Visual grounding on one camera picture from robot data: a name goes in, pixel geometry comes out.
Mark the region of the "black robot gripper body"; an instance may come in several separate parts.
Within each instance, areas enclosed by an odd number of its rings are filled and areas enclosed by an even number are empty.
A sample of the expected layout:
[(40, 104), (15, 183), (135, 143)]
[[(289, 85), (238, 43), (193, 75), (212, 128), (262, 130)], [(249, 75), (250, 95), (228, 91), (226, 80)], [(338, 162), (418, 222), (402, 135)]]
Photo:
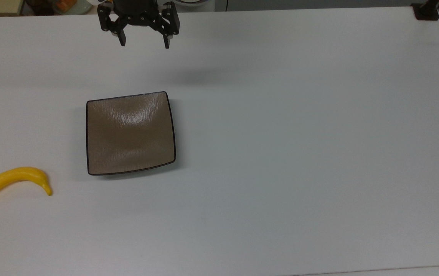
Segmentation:
[(114, 0), (114, 13), (118, 16), (115, 24), (121, 21), (131, 26), (160, 26), (163, 19), (156, 0)]

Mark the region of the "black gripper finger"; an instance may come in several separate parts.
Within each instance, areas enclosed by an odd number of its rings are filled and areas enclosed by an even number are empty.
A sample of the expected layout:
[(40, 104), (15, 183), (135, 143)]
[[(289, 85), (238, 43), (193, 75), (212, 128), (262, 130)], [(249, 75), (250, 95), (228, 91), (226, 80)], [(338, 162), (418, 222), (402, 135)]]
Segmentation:
[(169, 49), (171, 39), (180, 33), (178, 12), (174, 2), (165, 2), (158, 11), (158, 32), (163, 35), (165, 49)]
[(98, 5), (97, 12), (102, 31), (111, 33), (118, 38), (121, 46), (125, 46), (127, 38), (124, 33), (124, 28), (128, 25), (128, 18), (119, 16), (116, 21), (112, 21), (110, 18), (111, 7), (106, 3)]

